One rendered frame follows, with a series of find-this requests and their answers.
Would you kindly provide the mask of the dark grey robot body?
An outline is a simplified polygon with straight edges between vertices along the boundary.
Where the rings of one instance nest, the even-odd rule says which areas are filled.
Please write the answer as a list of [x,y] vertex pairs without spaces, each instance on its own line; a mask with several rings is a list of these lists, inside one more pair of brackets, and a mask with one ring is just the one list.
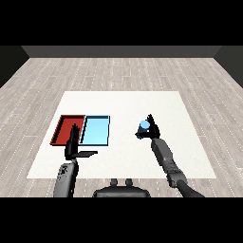
[[131,178],[125,180],[124,186],[118,185],[118,180],[112,178],[110,185],[96,190],[93,197],[150,197],[147,190],[135,187]]

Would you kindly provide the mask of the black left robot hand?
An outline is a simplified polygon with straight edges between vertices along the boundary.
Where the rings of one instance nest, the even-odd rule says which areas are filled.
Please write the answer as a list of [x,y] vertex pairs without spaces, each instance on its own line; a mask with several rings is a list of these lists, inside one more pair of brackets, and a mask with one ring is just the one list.
[[65,159],[89,158],[97,154],[97,151],[78,151],[78,141],[80,137],[80,127],[74,123],[70,130],[69,139],[65,145]]

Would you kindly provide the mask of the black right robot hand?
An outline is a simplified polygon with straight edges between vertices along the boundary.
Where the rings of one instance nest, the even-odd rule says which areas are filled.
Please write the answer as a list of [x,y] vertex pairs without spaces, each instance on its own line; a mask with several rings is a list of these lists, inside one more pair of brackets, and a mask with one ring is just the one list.
[[149,139],[158,139],[160,137],[159,127],[155,124],[154,118],[151,114],[147,116],[144,121],[148,121],[150,123],[149,130],[146,133],[136,133],[136,136],[139,139],[149,138]]

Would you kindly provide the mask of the small blue can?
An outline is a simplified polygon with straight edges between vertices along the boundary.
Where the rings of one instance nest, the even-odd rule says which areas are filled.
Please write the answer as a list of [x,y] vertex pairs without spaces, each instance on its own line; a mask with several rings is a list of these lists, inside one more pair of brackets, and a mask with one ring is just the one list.
[[146,133],[149,130],[150,123],[148,121],[141,121],[139,125],[138,132],[139,133]]

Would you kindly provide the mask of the light blue open box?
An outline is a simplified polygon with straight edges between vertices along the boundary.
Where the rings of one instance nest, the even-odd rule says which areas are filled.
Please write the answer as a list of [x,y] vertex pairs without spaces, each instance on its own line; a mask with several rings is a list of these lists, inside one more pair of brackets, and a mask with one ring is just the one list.
[[87,115],[84,120],[81,146],[107,146],[110,117],[108,115]]

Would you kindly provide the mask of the red open box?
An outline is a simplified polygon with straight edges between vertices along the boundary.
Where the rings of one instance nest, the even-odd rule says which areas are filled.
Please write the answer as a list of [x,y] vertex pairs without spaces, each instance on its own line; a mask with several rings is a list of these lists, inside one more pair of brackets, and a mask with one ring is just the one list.
[[50,145],[65,146],[69,140],[72,125],[76,124],[79,129],[82,129],[84,118],[85,115],[62,115],[57,123]]

